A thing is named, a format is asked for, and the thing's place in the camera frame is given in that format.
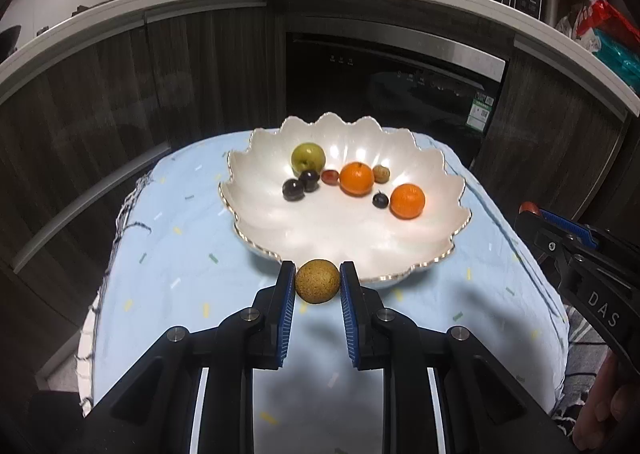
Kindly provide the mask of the person right hand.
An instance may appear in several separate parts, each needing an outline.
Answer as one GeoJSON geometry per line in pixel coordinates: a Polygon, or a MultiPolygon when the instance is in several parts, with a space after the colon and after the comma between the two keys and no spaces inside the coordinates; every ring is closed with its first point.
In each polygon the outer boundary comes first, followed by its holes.
{"type": "Polygon", "coordinates": [[[579,451],[600,448],[606,437],[605,422],[609,418],[621,422],[639,399],[639,386],[623,385],[617,376],[617,356],[608,350],[573,430],[579,451]]]}

